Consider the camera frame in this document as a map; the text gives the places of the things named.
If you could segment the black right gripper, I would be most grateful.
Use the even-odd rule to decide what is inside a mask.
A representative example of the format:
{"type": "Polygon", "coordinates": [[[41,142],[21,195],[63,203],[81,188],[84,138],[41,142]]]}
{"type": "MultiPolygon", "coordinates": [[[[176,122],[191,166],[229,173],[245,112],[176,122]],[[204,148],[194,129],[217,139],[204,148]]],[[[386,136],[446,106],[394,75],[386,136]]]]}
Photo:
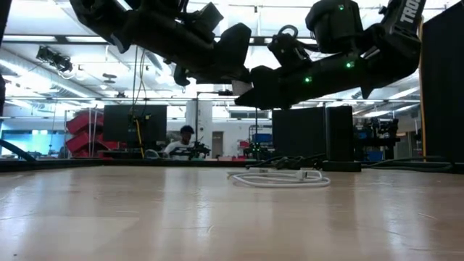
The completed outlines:
{"type": "Polygon", "coordinates": [[[258,109],[290,109],[292,105],[328,94],[323,63],[318,60],[289,72],[289,100],[280,89],[278,74],[266,66],[255,67],[249,78],[252,88],[235,99],[235,104],[258,109]]]}

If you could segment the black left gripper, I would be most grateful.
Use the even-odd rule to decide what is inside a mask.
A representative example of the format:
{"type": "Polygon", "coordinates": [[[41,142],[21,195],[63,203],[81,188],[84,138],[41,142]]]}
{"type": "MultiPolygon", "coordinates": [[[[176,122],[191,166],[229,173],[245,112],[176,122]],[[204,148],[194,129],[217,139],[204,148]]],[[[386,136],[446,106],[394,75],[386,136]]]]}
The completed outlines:
{"type": "Polygon", "coordinates": [[[189,62],[195,70],[198,84],[232,84],[234,80],[249,83],[250,70],[244,67],[249,48],[251,29],[239,22],[226,29],[219,41],[211,30],[201,30],[199,41],[194,43],[194,53],[189,62]]]}

